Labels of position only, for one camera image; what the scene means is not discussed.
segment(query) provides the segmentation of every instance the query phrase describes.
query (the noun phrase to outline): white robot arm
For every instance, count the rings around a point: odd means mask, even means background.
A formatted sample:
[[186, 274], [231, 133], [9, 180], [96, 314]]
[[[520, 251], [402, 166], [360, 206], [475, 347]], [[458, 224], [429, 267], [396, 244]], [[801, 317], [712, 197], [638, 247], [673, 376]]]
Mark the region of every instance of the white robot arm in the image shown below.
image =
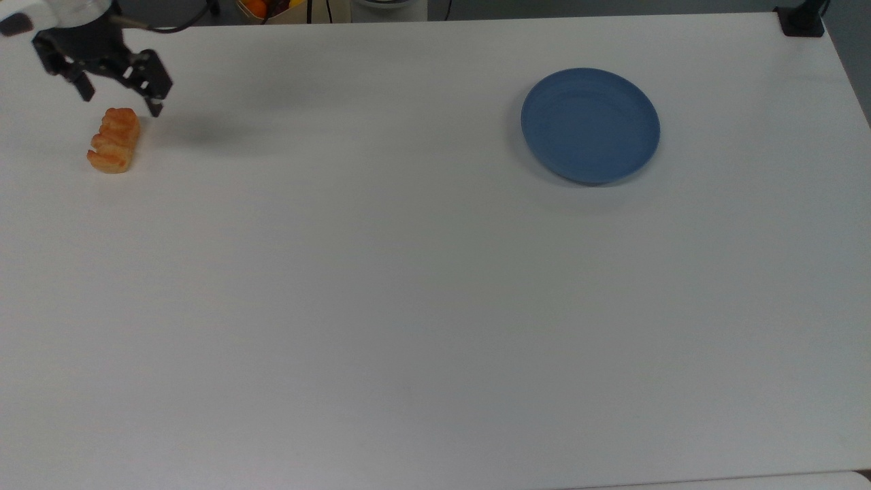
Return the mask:
[[[217, 2], [209, 0], [206, 8], [214, 13]], [[0, 0], [0, 35], [35, 33], [33, 47], [45, 71], [64, 77], [82, 99], [94, 95], [88, 73], [113, 78], [141, 95], [157, 117], [172, 80], [157, 52], [127, 48], [121, 24], [131, 23], [116, 0]]]

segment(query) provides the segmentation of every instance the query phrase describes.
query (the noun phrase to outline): white table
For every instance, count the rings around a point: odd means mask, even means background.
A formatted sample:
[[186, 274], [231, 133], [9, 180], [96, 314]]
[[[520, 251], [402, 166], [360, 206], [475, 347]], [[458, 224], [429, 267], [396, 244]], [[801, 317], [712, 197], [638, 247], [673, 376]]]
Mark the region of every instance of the white table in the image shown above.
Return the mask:
[[[157, 36], [109, 106], [0, 50], [0, 487], [532, 490], [871, 467], [871, 132], [774, 14]], [[637, 178], [518, 114], [622, 75]]]

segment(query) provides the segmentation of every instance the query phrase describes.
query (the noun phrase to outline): plate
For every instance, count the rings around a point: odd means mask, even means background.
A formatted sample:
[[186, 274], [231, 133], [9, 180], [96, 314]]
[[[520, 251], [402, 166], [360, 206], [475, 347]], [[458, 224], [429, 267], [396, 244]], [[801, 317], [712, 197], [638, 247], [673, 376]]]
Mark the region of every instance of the plate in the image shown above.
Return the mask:
[[634, 174], [659, 144], [653, 103], [629, 80], [595, 68], [558, 71], [538, 82], [520, 122], [545, 167], [584, 184]]

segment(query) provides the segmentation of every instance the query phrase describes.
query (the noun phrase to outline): bread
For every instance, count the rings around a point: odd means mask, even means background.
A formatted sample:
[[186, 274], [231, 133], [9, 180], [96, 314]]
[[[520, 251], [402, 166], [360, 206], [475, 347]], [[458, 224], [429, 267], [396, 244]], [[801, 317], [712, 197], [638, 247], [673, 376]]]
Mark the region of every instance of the bread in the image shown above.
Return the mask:
[[132, 109], [108, 109], [99, 133], [91, 139], [88, 150], [91, 165], [107, 174], [121, 174], [130, 168], [133, 149], [139, 139], [139, 118]]

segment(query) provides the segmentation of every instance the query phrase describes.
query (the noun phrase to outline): black cable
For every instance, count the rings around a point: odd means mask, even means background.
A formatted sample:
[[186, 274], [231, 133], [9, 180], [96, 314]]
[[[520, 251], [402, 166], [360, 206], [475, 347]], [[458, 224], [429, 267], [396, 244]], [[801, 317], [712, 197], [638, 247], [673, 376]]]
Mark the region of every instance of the black cable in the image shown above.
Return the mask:
[[273, 15], [275, 15], [275, 9], [278, 8], [278, 4], [280, 2], [281, 2], [281, 0], [272, 0], [271, 2], [269, 2], [269, 5], [267, 5], [267, 14], [265, 16], [263, 16], [263, 20], [260, 21], [260, 25], [265, 24], [267, 22], [267, 20], [272, 18]]
[[218, 2], [218, 0], [206, 0], [206, 6], [203, 7], [203, 10], [200, 10], [199, 13], [197, 15], [193, 16], [193, 18], [191, 20], [185, 22], [184, 24], [180, 25], [179, 27], [161, 28], [161, 27], [151, 27], [150, 25], [148, 25], [145, 27], [145, 30], [151, 31], [151, 32], [158, 32], [160, 34], [174, 34], [176, 32], [181, 32], [181, 31], [187, 29], [188, 27], [196, 24], [197, 21], [200, 20], [201, 18], [203, 18], [203, 16], [209, 10], [211, 10], [217, 2]]

